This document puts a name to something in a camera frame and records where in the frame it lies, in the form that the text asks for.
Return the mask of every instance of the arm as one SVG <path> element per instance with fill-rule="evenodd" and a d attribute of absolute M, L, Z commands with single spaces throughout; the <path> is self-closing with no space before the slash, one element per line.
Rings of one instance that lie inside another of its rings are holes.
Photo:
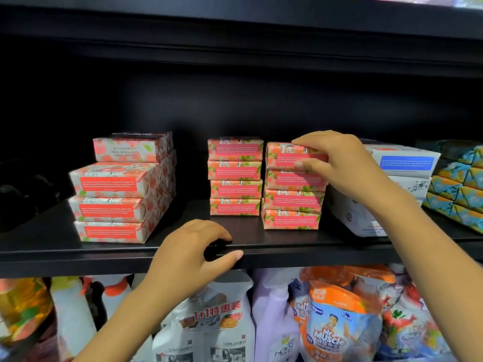
<path fill-rule="evenodd" d="M 328 154 L 328 163 L 305 159 L 298 168 L 317 172 L 368 208 L 391 239 L 456 358 L 480 361 L 483 326 L 477 321 L 483 318 L 483 268 L 384 174 L 357 137 L 322 131 L 293 143 Z"/>
<path fill-rule="evenodd" d="M 243 256 L 235 250 L 215 261 L 203 252 L 216 239 L 231 240 L 220 225 L 195 219 L 169 234 L 154 255 L 148 274 L 75 358 L 75 362 L 128 362 L 154 328 L 178 304 Z"/>

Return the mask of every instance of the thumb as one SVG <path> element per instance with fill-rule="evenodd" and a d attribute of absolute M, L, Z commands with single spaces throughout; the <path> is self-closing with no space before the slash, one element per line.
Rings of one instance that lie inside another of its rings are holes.
<path fill-rule="evenodd" d="M 313 171 L 323 178 L 327 178 L 330 172 L 330 164 L 317 159 L 303 159 L 295 161 L 294 168 L 296 170 Z"/>
<path fill-rule="evenodd" d="M 206 261 L 203 268 L 210 281 L 229 271 L 243 256 L 243 250 L 234 250 L 214 261 Z"/>

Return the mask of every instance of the fingernail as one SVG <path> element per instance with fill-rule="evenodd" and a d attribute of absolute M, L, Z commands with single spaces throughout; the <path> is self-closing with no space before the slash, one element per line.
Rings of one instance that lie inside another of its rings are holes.
<path fill-rule="evenodd" d="M 295 161 L 294 168 L 298 170 L 303 170 L 303 163 L 301 161 Z"/>
<path fill-rule="evenodd" d="M 237 258 L 237 260 L 240 260 L 242 256 L 243 256 L 243 250 L 235 251 L 235 258 Z"/>

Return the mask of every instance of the yellow bottle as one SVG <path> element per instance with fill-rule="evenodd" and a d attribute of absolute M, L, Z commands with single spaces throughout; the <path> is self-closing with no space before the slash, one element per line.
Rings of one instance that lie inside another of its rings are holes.
<path fill-rule="evenodd" d="M 0 316 L 9 344 L 31 335 L 49 315 L 52 298 L 41 278 L 0 279 Z"/>

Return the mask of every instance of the hand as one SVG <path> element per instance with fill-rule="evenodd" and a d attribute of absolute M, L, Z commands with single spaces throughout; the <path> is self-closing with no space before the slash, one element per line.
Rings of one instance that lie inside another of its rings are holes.
<path fill-rule="evenodd" d="M 153 297 L 176 307 L 243 256 L 242 250 L 234 250 L 214 261 L 205 261 L 204 250 L 216 239 L 231 241 L 231 235 L 213 221 L 194 219 L 185 223 L 164 239 L 141 285 L 148 287 Z"/>
<path fill-rule="evenodd" d="M 352 134 L 334 131 L 312 132 L 292 141 L 323 151 L 329 162 L 317 159 L 304 159 L 295 163 L 299 170 L 313 171 L 339 192 L 370 206 L 376 198 L 384 198 L 385 193 L 405 192 L 376 164 L 361 141 Z"/>

